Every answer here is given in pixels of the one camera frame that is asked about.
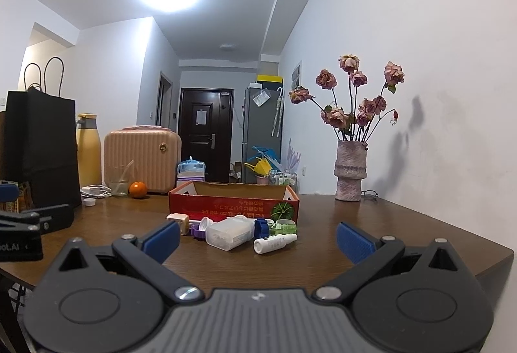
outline pink textured vase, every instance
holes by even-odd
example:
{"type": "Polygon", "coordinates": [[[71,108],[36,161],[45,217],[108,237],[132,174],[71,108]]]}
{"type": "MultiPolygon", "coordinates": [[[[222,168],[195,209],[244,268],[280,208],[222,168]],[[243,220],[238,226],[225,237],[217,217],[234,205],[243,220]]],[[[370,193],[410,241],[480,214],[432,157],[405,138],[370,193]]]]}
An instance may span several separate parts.
{"type": "Polygon", "coordinates": [[[361,180],[366,178],[366,148],[361,141],[338,141],[334,175],[338,177],[335,199],[361,200],[361,180]]]}

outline pink suitcase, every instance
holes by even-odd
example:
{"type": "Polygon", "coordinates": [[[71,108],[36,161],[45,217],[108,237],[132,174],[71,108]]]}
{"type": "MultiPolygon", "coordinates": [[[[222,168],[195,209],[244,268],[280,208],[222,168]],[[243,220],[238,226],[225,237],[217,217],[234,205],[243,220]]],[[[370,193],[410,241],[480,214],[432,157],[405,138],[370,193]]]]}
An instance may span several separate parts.
{"type": "Polygon", "coordinates": [[[182,140],[168,128],[141,125],[113,131],[104,138],[104,176],[110,167],[134,160],[133,181],[150,193],[168,193],[176,184],[182,140]]]}

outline bottle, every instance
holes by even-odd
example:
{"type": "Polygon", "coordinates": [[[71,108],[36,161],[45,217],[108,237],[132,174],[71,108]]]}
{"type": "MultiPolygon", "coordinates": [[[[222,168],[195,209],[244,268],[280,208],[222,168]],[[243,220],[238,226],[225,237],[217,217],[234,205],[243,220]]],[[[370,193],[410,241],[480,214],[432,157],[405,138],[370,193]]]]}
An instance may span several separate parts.
{"type": "Polygon", "coordinates": [[[101,145],[97,131],[97,116],[79,114],[76,131],[77,165],[79,168],[79,185],[95,185],[102,183],[101,145]]]}
{"type": "Polygon", "coordinates": [[[253,242],[253,249],[257,254],[265,254],[266,252],[279,250],[297,239],[298,236],[295,233],[256,239],[253,242]]]}

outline red cardboard box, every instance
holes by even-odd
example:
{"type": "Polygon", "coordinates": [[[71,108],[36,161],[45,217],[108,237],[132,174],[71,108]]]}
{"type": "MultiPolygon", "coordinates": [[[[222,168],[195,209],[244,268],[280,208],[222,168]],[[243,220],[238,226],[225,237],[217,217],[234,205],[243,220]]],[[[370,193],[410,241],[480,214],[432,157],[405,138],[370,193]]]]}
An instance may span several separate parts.
{"type": "Polygon", "coordinates": [[[187,181],[169,191],[170,213],[213,221],[242,214],[248,218],[298,220],[300,199],[288,185],[215,184],[187,181]]]}

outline refrigerator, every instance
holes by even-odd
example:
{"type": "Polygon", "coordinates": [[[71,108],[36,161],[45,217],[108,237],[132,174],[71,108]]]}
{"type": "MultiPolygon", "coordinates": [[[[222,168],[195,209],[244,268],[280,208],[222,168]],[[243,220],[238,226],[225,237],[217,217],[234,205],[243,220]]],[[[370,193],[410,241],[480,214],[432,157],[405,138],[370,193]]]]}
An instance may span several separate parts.
{"type": "Polygon", "coordinates": [[[262,89],[247,88],[244,99],[244,125],[242,133],[242,172],[241,182],[244,184],[256,184],[257,179],[255,173],[244,166],[247,160],[257,155],[252,148],[254,146],[267,147],[273,149],[280,159],[280,151],[282,145],[282,118],[278,118],[275,133],[271,136],[273,123],[275,122],[275,114],[277,112],[277,100],[280,95],[279,91],[268,90],[271,97],[261,106],[253,101],[253,98],[260,93],[262,89]],[[280,134],[277,137],[278,123],[280,123],[280,134]]]}

